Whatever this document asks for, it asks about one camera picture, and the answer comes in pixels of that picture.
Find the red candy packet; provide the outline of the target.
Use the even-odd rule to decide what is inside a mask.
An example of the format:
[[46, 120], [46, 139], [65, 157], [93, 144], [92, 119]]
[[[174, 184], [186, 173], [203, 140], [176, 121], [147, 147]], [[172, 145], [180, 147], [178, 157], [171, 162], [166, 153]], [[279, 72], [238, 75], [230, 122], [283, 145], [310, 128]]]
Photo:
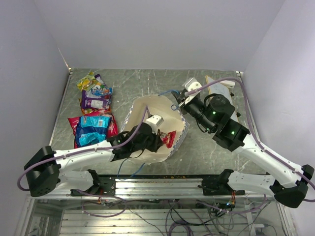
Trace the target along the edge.
[[176, 131], [171, 131], [168, 133], [164, 133], [164, 132], [160, 133], [160, 138], [167, 148], [172, 148], [175, 137], [176, 137]]

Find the checkered paper bag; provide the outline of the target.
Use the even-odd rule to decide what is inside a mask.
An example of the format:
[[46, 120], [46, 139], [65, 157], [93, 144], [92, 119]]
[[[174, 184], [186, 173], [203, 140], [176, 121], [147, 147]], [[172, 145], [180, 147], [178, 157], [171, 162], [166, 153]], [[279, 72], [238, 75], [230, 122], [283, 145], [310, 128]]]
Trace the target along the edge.
[[137, 151], [128, 161], [139, 164], [139, 169], [132, 174], [138, 174], [144, 165], [165, 161], [180, 147], [189, 129], [189, 123], [180, 112], [177, 105], [165, 95], [171, 93], [178, 96], [178, 90], [169, 90], [159, 95], [145, 95], [134, 100], [122, 126], [123, 131], [130, 131], [138, 124], [144, 123], [151, 128], [149, 132], [160, 138], [162, 146], [156, 152], [148, 150]]

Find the pink chips bag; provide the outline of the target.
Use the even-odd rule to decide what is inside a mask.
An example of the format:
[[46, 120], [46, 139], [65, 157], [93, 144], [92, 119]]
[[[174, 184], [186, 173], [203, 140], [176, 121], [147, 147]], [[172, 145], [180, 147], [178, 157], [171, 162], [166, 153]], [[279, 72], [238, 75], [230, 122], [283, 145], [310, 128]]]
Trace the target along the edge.
[[[114, 118], [114, 115], [107, 111], [107, 110], [97, 110], [97, 111], [94, 111], [94, 112], [91, 112], [89, 114], [85, 114], [85, 116], [88, 116], [88, 117], [96, 117], [96, 116], [106, 116], [106, 117], [110, 117], [111, 118], [111, 122], [110, 122], [110, 125], [108, 127], [108, 136], [111, 137], [111, 136], [114, 136], [114, 135], [117, 135], [118, 134], [118, 126], [117, 126], [117, 123], [116, 123], [116, 120]], [[75, 135], [75, 132], [76, 132], [76, 126], [79, 122], [79, 117], [74, 117], [74, 118], [68, 118], [67, 119], [69, 124], [70, 124], [70, 127], [72, 129], [72, 133]]]

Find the orange candy bag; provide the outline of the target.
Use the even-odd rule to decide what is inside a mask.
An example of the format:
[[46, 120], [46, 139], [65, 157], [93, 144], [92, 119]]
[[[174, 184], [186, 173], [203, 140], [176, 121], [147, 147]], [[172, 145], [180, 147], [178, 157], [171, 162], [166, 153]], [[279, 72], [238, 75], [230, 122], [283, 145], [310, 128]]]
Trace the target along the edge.
[[96, 109], [96, 108], [87, 108], [87, 109], [83, 109], [83, 108], [80, 108], [81, 109], [81, 113], [83, 115], [88, 115], [88, 114], [91, 114], [93, 112], [111, 112], [111, 108], [108, 107], [107, 109]]

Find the blue snack bag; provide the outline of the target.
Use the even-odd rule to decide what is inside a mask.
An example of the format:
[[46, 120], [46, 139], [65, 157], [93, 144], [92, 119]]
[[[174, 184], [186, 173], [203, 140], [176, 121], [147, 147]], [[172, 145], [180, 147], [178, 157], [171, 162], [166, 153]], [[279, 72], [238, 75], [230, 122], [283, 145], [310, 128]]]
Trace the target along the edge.
[[100, 143], [108, 138], [111, 118], [107, 116], [81, 116], [75, 130], [78, 148]]

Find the blue candy packet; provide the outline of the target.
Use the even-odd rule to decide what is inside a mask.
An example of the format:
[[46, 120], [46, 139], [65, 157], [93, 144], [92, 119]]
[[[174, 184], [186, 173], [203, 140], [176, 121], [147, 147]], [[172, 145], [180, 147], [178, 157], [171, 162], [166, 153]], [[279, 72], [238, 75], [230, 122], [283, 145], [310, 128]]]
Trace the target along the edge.
[[107, 96], [111, 95], [113, 92], [112, 88], [92, 88], [92, 94], [95, 96]]

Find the purple snack packet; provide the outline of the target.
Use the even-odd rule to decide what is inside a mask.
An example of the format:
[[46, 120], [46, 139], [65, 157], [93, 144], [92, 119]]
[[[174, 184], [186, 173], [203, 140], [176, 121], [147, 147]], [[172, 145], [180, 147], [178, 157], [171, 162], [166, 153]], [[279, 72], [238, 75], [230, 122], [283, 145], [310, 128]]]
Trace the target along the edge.
[[100, 74], [96, 74], [95, 79], [98, 81], [99, 84], [106, 86], [105, 82], [102, 80], [101, 75]]
[[81, 109], [106, 109], [109, 110], [111, 99], [106, 99], [104, 96], [93, 95], [92, 92], [81, 92]]

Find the yellow green candy bag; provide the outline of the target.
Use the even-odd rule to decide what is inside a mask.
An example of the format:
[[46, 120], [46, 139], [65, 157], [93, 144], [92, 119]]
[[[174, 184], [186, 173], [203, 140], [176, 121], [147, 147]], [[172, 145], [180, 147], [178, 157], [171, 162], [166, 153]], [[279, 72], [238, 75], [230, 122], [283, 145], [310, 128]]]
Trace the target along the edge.
[[88, 91], [95, 85], [95, 76], [93, 72], [89, 72], [85, 77], [76, 83], [76, 87], [80, 91]]

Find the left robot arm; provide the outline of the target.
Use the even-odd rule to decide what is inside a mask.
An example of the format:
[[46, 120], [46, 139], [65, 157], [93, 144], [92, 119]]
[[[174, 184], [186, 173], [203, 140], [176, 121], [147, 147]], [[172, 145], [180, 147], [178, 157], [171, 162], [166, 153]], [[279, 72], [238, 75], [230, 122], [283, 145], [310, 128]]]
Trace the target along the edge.
[[145, 150], [157, 152], [163, 146], [157, 124], [140, 123], [131, 131], [122, 132], [100, 143], [69, 150], [53, 150], [45, 146], [24, 166], [32, 197], [42, 197], [56, 188], [81, 189], [89, 195], [100, 191], [96, 171], [77, 172], [83, 166], [137, 158]]

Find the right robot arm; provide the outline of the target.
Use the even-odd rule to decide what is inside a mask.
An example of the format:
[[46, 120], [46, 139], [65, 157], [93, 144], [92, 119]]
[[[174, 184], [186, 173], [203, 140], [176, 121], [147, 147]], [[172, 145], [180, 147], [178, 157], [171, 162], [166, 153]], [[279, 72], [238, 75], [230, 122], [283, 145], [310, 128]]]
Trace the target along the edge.
[[289, 161], [274, 159], [273, 151], [260, 147], [253, 134], [231, 118], [235, 111], [230, 101], [221, 94], [207, 95], [204, 100], [196, 95], [192, 100], [184, 97], [186, 90], [174, 91], [180, 110], [191, 115], [203, 133], [213, 134], [213, 140], [222, 148], [246, 156], [266, 171], [264, 175], [245, 174], [225, 169], [217, 182], [217, 189], [226, 195], [234, 191], [251, 191], [273, 196], [286, 207], [297, 208], [305, 199], [308, 181], [314, 174], [310, 165], [297, 165], [295, 170]]

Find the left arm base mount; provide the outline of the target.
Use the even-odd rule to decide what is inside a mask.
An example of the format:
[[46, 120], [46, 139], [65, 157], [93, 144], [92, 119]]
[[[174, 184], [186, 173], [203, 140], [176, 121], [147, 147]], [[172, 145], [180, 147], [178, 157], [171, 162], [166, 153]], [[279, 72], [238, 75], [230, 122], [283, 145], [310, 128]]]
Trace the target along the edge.
[[93, 184], [92, 187], [83, 191], [78, 189], [71, 189], [70, 195], [72, 197], [99, 197], [99, 196], [114, 196], [116, 190], [116, 181], [113, 177], [100, 177], [99, 183]]

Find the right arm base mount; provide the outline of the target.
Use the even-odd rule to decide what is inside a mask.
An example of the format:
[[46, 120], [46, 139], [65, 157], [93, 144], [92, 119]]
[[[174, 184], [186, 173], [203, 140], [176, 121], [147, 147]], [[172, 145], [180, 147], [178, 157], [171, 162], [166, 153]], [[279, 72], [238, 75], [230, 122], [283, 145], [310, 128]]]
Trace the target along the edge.
[[197, 186], [201, 188], [204, 196], [223, 196], [232, 195], [235, 193], [237, 196], [245, 195], [244, 190], [232, 190], [226, 183], [220, 183], [217, 176], [209, 176], [202, 179], [202, 182]]

